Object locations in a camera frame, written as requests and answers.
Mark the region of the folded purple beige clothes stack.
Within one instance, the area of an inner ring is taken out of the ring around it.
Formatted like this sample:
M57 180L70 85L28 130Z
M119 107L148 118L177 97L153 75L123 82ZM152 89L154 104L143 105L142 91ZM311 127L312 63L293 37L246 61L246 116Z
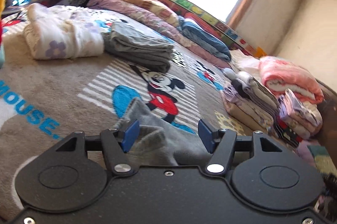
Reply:
M276 97L245 71L226 68L223 74L228 80L220 95L230 115L250 129L274 132L279 115Z

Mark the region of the orange patterned pillow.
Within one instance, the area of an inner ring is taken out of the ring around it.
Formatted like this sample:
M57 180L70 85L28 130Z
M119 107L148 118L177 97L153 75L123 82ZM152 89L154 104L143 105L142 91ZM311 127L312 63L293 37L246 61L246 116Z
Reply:
M172 11L169 7L167 7L165 4L161 3L158 0L123 0L123 1L154 13L157 17L164 20L173 27L179 26L178 15L174 11Z

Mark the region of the folded grey clothes stack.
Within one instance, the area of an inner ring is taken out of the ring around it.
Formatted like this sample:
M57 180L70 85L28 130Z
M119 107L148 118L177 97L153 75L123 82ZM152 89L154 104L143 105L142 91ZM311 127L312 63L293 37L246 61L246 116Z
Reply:
M115 21L102 38L104 50L110 54L160 73L171 67L173 43L153 30L146 32L125 21Z

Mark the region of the colourful alphabet play mat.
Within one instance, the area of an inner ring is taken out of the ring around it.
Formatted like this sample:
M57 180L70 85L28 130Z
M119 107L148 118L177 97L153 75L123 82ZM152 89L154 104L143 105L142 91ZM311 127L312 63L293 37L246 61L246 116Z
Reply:
M253 47L246 42L237 32L228 27L223 21L213 17L208 12L196 6L188 0L158 0L168 6L180 16L191 14L200 26L211 28L212 33L220 39L229 49L239 49L246 55L256 58L264 57L267 54L261 47Z

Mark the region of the white floral folded quilt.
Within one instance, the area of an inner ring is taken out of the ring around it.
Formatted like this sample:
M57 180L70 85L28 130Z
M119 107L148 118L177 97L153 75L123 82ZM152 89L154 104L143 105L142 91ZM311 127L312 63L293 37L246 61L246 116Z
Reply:
M96 57L103 53L101 29L88 8L31 4L23 30L31 55L37 60Z

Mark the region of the grey knit garment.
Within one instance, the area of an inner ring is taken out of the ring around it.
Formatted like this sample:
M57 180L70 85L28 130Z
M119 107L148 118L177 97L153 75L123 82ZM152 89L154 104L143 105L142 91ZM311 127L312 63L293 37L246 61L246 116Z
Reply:
M138 120L138 139L126 154L136 166L179 166L207 164L211 158L198 135L174 127L156 117L139 98L133 98L115 126Z

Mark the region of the Mickey Mouse brown blanket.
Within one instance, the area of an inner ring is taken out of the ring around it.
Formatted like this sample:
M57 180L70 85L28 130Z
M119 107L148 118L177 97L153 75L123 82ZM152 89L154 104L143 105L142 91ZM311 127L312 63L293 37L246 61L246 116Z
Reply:
M116 125L134 97L150 100L147 83L123 59L104 53L98 57L37 61L23 35L25 12L3 20L5 64L1 68L1 219L14 218L22 204L14 189L19 170L75 130L97 135ZM171 95L178 114L174 124L183 134L180 152L188 164L189 151L200 144L197 125L206 119L216 127L250 135L251 129L230 116L219 87L224 76L215 67L217 84L197 76L210 65L176 45L168 72L175 83Z

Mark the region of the purple floral duvet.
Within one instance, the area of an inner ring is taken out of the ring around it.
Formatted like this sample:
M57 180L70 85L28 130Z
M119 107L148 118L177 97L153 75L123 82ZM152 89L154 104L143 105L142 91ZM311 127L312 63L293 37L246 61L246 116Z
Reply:
M230 67L227 61L219 59L215 55L197 45L195 42L181 35L177 28L168 24L164 20L157 17L154 13L146 9L140 8L123 0L89 0L86 6L92 9L112 10L128 16L157 31L158 33L171 38L181 46L185 47L195 55L201 57L211 64L222 69Z

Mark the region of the folded colourful clothes stack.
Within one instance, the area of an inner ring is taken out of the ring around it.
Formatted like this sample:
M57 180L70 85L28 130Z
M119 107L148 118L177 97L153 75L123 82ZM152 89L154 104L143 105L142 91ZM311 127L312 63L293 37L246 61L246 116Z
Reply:
M323 119L317 106L301 102L290 89L278 97L278 103L273 130L286 144L297 148L300 142L309 140L322 128Z

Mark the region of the blue folded blanket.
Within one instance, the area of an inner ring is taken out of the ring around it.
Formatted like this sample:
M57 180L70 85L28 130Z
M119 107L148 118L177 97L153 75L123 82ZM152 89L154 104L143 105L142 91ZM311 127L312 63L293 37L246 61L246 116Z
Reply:
M197 45L199 45L215 57L225 62L231 61L230 50L227 45L223 43L220 39L203 30L192 19L179 16L178 20L178 30L183 36L195 42Z

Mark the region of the pink fluffy blanket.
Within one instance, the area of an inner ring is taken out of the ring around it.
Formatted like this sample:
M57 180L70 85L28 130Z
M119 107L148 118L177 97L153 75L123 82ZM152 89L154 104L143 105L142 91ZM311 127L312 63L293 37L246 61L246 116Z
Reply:
M324 99L315 77L291 61L272 56L262 57L259 60L259 72L262 84L275 96L290 89L303 102L319 104Z

